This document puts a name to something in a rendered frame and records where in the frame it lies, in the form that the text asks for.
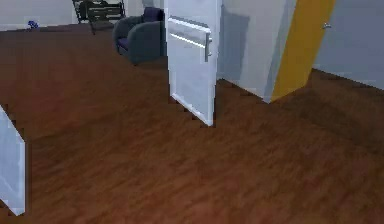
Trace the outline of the white cabinet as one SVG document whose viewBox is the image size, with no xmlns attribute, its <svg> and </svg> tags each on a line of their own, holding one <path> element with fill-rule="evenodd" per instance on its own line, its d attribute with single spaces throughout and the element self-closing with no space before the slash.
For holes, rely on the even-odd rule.
<svg viewBox="0 0 384 224">
<path fill-rule="evenodd" d="M 0 200 L 19 216 L 26 209 L 25 141 L 0 106 Z"/>
</svg>

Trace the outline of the black slatted chair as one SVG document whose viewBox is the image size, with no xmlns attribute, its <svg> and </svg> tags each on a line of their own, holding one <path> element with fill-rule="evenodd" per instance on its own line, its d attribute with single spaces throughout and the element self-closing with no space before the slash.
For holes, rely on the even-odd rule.
<svg viewBox="0 0 384 224">
<path fill-rule="evenodd" d="M 96 34 L 97 28 L 95 22 L 99 21 L 118 21 L 126 16 L 124 1 L 118 3 L 108 3 L 106 0 L 71 0 L 74 11 L 81 24 L 87 21 L 93 35 Z"/>
</svg>

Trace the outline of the white room door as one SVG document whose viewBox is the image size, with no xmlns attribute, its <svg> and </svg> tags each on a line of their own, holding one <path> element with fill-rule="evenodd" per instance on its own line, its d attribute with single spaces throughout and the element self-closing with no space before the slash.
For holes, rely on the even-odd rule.
<svg viewBox="0 0 384 224">
<path fill-rule="evenodd" d="M 220 43 L 222 0 L 165 0 L 165 27 L 170 96 L 206 125 L 214 123 L 215 85 Z M 169 35 L 168 18 L 197 22 L 211 30 L 211 56 Z"/>
</svg>

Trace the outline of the purple cushion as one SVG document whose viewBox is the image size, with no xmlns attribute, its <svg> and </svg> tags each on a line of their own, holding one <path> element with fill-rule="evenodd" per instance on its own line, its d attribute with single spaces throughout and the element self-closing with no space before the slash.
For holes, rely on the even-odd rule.
<svg viewBox="0 0 384 224">
<path fill-rule="evenodd" d="M 164 20 L 164 11 L 156 7 L 145 7 L 143 13 L 144 22 L 155 22 Z"/>
</svg>

